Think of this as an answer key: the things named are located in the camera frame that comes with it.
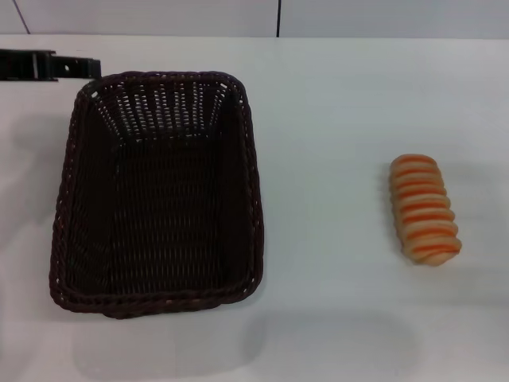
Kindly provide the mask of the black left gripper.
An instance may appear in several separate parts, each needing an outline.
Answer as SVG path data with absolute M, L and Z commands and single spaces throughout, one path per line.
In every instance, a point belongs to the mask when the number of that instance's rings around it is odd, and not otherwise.
M 100 79 L 101 62 L 84 57 L 55 57 L 55 73 L 50 50 L 1 50 L 1 81 L 56 81 Z

